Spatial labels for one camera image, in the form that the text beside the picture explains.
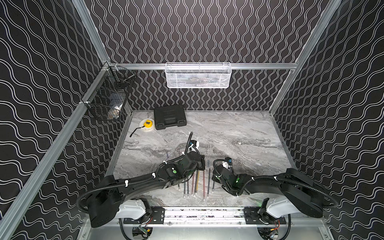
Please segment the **red pencil pink cap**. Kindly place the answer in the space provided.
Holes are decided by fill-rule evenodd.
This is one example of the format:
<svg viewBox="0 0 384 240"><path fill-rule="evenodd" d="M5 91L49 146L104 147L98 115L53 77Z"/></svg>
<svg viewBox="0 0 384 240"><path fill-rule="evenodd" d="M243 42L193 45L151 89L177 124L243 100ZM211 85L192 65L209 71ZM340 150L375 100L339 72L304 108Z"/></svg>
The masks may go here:
<svg viewBox="0 0 384 240"><path fill-rule="evenodd" d="M192 187L191 187L191 196L194 195L194 191L195 191L195 173L192 174Z"/></svg>

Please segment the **blue pencil blue cap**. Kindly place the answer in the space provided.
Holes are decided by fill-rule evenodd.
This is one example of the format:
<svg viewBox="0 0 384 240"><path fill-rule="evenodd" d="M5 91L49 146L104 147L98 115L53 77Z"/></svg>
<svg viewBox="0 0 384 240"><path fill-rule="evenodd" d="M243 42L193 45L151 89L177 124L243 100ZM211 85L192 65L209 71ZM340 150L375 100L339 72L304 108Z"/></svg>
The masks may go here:
<svg viewBox="0 0 384 240"><path fill-rule="evenodd" d="M208 184L207 184L207 199L209 198L210 194L210 181L211 181L211 167L210 167L210 161L208 160Z"/></svg>

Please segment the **dark blue pencil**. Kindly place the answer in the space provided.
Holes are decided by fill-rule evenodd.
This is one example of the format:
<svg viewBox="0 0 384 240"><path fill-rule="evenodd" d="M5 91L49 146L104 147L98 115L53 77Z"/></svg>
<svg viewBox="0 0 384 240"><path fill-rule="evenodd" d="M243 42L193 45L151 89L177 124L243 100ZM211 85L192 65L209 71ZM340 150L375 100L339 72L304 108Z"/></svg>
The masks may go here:
<svg viewBox="0 0 384 240"><path fill-rule="evenodd" d="M197 187L198 187L198 173L195 174L195 191L194 196L197 194Z"/></svg>

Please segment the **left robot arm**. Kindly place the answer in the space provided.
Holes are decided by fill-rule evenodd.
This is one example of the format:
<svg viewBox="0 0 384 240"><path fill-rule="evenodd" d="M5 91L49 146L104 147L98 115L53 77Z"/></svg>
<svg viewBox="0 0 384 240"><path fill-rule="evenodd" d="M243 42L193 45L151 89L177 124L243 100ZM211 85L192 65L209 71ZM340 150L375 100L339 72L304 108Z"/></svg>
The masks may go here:
<svg viewBox="0 0 384 240"><path fill-rule="evenodd" d="M98 185L76 200L76 207L89 216L92 228L114 219L129 219L134 224L147 222L152 208L142 196L154 190L167 189L189 181L197 171L205 169L205 157L197 149L190 133L183 154L162 162L152 173L135 178L104 177Z"/></svg>

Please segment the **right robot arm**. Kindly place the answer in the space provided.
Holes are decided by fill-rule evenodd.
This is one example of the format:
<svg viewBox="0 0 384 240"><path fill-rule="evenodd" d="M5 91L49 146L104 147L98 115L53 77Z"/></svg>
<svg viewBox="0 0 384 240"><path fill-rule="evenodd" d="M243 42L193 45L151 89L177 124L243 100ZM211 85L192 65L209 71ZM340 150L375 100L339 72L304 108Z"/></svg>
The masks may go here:
<svg viewBox="0 0 384 240"><path fill-rule="evenodd" d="M265 198L256 213L265 224L285 215L302 213L311 218L322 218L325 209L339 206L324 188L301 172L289 168L285 173L273 176L236 175L229 167L215 166L213 181L232 196L243 194L275 194L276 198Z"/></svg>

